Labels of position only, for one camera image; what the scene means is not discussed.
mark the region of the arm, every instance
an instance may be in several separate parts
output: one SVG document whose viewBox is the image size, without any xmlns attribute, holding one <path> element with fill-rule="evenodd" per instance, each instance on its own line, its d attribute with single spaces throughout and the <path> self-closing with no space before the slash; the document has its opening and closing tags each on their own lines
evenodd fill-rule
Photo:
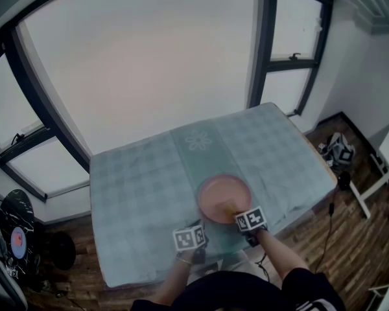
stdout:
<svg viewBox="0 0 389 311">
<path fill-rule="evenodd" d="M 196 250 L 184 251 L 180 258 L 187 262 L 192 262 Z M 171 305 L 174 300 L 185 290 L 189 278 L 191 265 L 176 259 L 171 272 L 153 296 L 153 303 Z"/>
<path fill-rule="evenodd" d="M 257 232 L 257 238 L 282 280 L 284 280 L 287 274 L 294 268 L 309 269 L 308 265 L 299 255 L 275 237 L 271 236 L 268 231 L 263 229 L 259 230 Z"/>
</svg>

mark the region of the floor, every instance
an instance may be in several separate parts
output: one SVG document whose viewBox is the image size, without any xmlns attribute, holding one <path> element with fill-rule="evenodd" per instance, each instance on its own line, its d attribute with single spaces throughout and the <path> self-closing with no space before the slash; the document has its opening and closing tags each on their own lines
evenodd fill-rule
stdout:
<svg viewBox="0 0 389 311">
<path fill-rule="evenodd" d="M 368 149 L 341 117 L 317 127 L 308 138 L 317 146 L 333 132 L 343 133 L 349 143 L 355 145 L 357 154 L 349 171 L 357 188 L 360 191 L 367 189 L 379 178 L 379 172 L 368 159 Z M 332 195 L 328 196 L 277 236 L 301 255 L 311 269 L 315 269 L 323 253 L 332 198 Z M 362 310 L 370 297 L 367 289 L 389 283 L 389 186 L 369 198 L 367 205 L 371 211 L 368 221 L 352 193 L 336 194 L 333 232 L 320 266 L 348 310 Z M 49 259 L 47 245 L 57 231 L 67 232 L 75 242 L 77 259 L 69 271 L 56 269 Z M 251 259 L 258 259 L 261 250 L 251 249 L 248 255 Z M 268 261 L 265 267 L 271 282 L 279 286 L 281 281 Z M 158 287 L 158 284 L 117 289 L 106 287 L 99 268 L 90 216 L 47 226 L 40 273 L 50 280 L 54 291 L 68 291 L 67 297 L 86 310 L 129 310 L 133 300 L 149 296 Z M 31 310 L 79 310 L 67 298 L 57 299 L 50 292 L 37 294 L 28 288 L 24 288 L 24 292 Z"/>
</svg>

